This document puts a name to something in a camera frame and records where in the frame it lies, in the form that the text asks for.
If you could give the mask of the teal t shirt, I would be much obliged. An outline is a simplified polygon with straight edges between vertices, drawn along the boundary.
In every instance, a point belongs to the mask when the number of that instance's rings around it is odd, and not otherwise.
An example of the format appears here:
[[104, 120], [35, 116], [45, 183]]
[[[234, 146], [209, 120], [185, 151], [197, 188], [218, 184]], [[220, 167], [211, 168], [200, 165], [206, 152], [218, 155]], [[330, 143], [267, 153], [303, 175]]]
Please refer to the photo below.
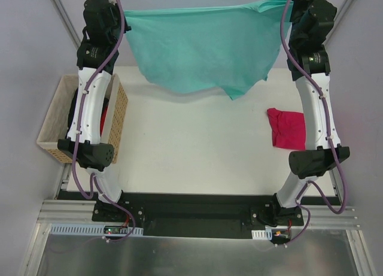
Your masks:
[[127, 41], [148, 82], [175, 93], [219, 87], [232, 99], [266, 80], [290, 26], [292, 4], [126, 11]]

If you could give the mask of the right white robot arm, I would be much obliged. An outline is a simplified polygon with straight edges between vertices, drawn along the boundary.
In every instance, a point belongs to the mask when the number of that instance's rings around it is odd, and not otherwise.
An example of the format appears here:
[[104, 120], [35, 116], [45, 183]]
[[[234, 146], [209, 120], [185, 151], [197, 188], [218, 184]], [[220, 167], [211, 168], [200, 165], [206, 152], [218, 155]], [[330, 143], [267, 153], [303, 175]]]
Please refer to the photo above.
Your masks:
[[286, 225], [301, 215], [300, 200], [316, 180], [349, 158], [349, 147], [341, 144], [330, 101], [330, 62], [324, 42], [334, 27], [337, 9], [327, 0], [287, 0], [291, 8], [290, 37], [280, 24], [287, 64], [299, 92], [305, 120], [305, 150], [293, 151], [290, 174], [270, 203], [257, 213], [257, 220], [271, 227]]

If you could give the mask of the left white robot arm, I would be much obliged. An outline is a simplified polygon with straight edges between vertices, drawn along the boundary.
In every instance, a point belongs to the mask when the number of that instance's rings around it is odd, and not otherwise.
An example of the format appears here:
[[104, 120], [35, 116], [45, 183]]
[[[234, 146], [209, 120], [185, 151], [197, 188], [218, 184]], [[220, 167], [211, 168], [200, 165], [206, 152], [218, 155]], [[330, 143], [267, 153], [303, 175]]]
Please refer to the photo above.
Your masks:
[[66, 137], [57, 144], [72, 159], [72, 176], [82, 196], [91, 199], [96, 193], [107, 204], [106, 215], [119, 222], [127, 208], [119, 202], [122, 189], [111, 168], [115, 149], [101, 141], [101, 120], [118, 48], [130, 27], [115, 0], [87, 0], [83, 17], [86, 25], [77, 50], [75, 107]]

